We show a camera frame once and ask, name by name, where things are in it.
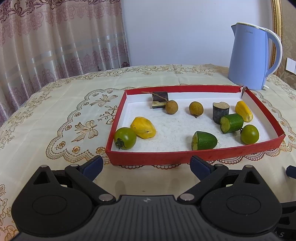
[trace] dark sugarcane chunk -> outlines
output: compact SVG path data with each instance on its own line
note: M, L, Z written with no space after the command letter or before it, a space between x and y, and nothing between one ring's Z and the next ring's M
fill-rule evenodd
M166 100L168 100L168 92L166 91L154 91L152 92L154 94L157 94L159 96L161 96L162 98L160 98L157 95L152 95L152 108L165 108L166 105Z
M229 114L229 104L225 102L213 103L213 120L220 125L220 119Z

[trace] light switch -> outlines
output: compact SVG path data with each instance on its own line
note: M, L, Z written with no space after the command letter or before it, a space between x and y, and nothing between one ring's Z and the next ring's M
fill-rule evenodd
M295 69L296 69L296 61L292 60L290 58L287 58L286 70L295 74L295 72L296 72Z

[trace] gold frame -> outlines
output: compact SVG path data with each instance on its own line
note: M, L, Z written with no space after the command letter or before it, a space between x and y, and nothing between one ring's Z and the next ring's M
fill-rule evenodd
M281 15L281 0L271 0L271 7L272 7L272 22L273 22L273 31L283 40L283 21ZM270 67L274 64L276 56L276 47L273 44L272 52L271 52L271 60L270 60Z

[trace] screw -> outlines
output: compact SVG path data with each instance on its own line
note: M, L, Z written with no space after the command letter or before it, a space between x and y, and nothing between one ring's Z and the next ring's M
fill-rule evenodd
M183 200L183 201L191 201L194 199L194 195L191 194L191 193L183 193L180 195L180 198Z
M99 196L99 199L103 202L109 202L113 199L113 196L109 193L104 193Z

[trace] tomato stem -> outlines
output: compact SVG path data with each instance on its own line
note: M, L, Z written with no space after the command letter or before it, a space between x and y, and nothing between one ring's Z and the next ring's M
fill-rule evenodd
M118 147L118 149L122 149L122 147L125 147L124 141L120 138L117 138L117 142L115 142L115 145Z

